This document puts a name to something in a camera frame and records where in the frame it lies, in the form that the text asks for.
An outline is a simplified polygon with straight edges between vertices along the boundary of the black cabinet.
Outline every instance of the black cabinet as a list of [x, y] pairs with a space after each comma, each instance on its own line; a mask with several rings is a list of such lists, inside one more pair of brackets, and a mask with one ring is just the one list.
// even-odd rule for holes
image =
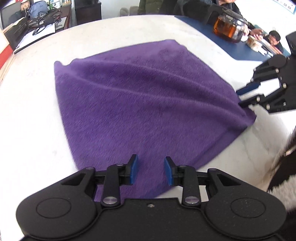
[[101, 2], [98, 0], [74, 0], [77, 25], [102, 19]]

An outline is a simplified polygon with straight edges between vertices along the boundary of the green coat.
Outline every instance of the green coat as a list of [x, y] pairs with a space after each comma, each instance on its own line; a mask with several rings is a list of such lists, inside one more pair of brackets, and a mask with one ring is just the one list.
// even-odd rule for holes
[[163, 0], [140, 0], [138, 14], [158, 14]]

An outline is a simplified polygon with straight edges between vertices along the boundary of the purple towel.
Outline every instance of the purple towel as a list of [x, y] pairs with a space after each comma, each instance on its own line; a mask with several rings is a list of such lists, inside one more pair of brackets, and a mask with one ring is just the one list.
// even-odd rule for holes
[[56, 92], [78, 169], [127, 163], [139, 155], [122, 198], [169, 189], [164, 158], [199, 168], [255, 121], [233, 88], [174, 40], [54, 64]]

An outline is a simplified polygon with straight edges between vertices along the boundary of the black hair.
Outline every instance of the black hair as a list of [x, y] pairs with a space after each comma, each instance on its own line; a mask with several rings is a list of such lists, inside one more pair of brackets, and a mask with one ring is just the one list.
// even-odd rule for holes
[[273, 31], [270, 31], [269, 32], [269, 35], [275, 37], [276, 41], [280, 41], [281, 40], [281, 36], [280, 36], [280, 34], [277, 31], [274, 31], [274, 30]]

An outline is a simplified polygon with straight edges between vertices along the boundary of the hand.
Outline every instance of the hand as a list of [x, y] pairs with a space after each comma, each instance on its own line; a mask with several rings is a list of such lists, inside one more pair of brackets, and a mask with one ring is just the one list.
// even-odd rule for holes
[[252, 35], [256, 40], [261, 41], [263, 39], [262, 33], [262, 29], [256, 28], [250, 32], [250, 35]]
[[245, 36], [248, 36], [249, 33], [250, 33], [250, 30], [249, 30], [249, 28], [248, 28], [248, 25], [245, 25], [245, 28], [244, 28], [244, 35], [245, 35]]

